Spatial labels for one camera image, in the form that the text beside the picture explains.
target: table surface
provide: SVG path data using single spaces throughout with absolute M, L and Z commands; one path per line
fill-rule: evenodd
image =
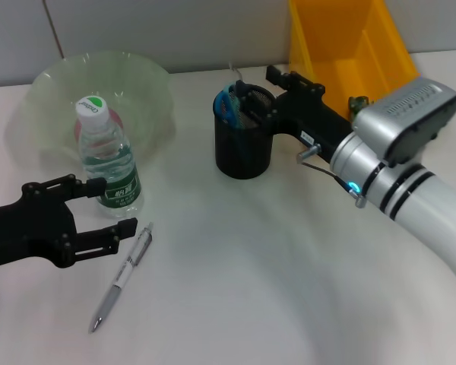
M 413 58 L 456 90 L 456 51 Z M 242 73 L 276 91 L 263 68 Z M 91 316 L 131 239 L 65 270 L 37 258 L 0 267 L 0 364 L 456 365 L 456 279 L 423 244 L 296 165 L 291 137 L 274 139 L 257 179 L 216 168 L 211 104 L 232 79 L 172 76 L 176 136 L 139 166 L 154 242 L 97 333 Z M 14 109 L 28 89 L 0 87 L 0 205 L 22 183 L 82 176 L 27 143 Z M 424 164 L 456 188 L 456 117 Z M 95 204 L 70 204 L 79 231 L 112 223 Z

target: water bottle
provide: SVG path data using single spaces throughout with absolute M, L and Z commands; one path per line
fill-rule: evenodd
M 142 208 L 141 184 L 130 142 L 114 122 L 101 97 L 84 97 L 76 103 L 81 123 L 79 154 L 88 179 L 104 177 L 105 195 L 97 197 L 114 217 L 133 217 Z

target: pen tip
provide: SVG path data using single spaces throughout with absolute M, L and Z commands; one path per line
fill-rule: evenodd
M 95 331 L 98 329 L 98 327 L 100 327 L 102 321 L 103 321 L 102 318 L 98 318 L 98 319 L 95 321 L 93 327 L 91 327 L 91 331 L 90 331 L 90 332 L 91 332 L 91 333 L 95 332 Z

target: white wall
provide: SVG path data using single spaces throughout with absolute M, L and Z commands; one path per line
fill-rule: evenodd
M 40 0 L 0 0 L 0 85 L 25 84 L 60 60 Z
M 47 0 L 66 56 L 120 49 L 169 71 L 287 60 L 287 0 Z M 411 52 L 456 49 L 456 0 L 387 0 Z M 0 0 L 0 84 L 59 59 L 40 0 Z

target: yellow bin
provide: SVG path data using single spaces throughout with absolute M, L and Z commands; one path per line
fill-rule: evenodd
M 289 2 L 291 70 L 326 86 L 341 116 L 349 97 L 377 100 L 418 76 L 383 0 Z

